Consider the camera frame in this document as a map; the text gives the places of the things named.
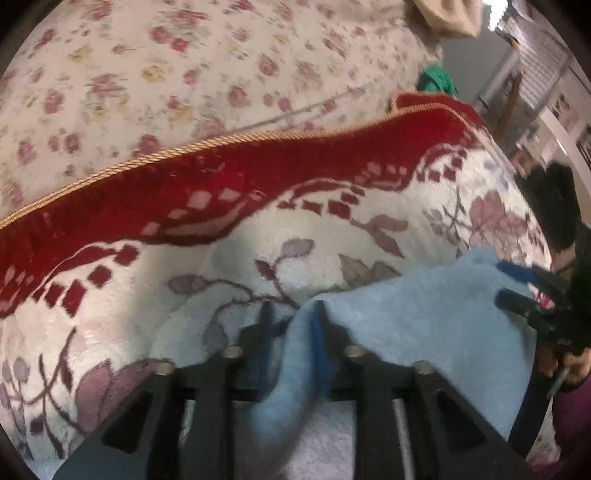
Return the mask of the person's right hand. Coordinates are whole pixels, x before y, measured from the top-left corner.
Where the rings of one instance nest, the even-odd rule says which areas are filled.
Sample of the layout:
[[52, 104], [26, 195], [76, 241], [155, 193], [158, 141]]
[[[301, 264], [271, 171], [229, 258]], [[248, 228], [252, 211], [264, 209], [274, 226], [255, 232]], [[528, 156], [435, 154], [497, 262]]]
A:
[[585, 348], [579, 355], [572, 352], [557, 352], [549, 346], [540, 346], [536, 350], [536, 365], [541, 374], [552, 378], [559, 370], [566, 368], [565, 382], [571, 385], [585, 380], [590, 373], [589, 348]]

